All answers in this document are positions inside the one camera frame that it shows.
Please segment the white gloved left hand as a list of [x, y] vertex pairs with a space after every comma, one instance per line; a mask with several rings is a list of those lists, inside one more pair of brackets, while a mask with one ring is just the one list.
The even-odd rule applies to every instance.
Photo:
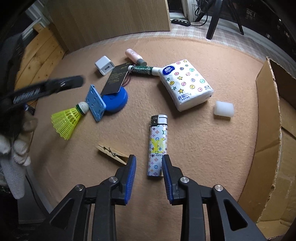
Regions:
[[38, 119], [26, 111], [17, 137], [1, 135], [1, 185], [8, 187], [15, 199], [25, 195], [26, 168], [31, 164], [29, 150], [37, 125]]

